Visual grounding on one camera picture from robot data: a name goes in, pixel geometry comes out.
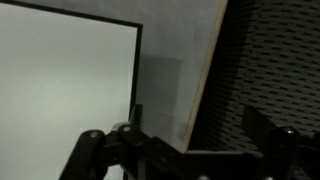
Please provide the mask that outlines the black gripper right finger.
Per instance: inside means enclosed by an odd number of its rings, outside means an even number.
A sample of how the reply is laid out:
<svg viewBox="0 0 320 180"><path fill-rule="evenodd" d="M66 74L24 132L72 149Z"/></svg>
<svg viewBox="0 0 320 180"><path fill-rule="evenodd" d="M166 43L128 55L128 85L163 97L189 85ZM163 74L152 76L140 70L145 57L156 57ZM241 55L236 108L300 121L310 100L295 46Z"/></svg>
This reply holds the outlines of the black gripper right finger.
<svg viewBox="0 0 320 180"><path fill-rule="evenodd" d="M253 106L243 111L241 127L252 143L263 154L270 153L278 127Z"/></svg>

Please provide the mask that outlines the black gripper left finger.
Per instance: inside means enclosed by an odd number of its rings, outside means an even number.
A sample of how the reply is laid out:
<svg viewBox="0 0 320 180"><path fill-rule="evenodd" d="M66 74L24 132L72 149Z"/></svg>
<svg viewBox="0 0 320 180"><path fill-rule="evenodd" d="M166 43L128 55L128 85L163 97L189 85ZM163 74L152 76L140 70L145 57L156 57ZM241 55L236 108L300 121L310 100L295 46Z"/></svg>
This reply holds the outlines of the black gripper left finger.
<svg viewBox="0 0 320 180"><path fill-rule="evenodd" d="M143 105L136 104L132 109L129 120L126 122L119 122L119 123L114 124L112 129L118 130L123 125L130 125L135 128L140 128L141 119L142 119L142 111L143 111Z"/></svg>

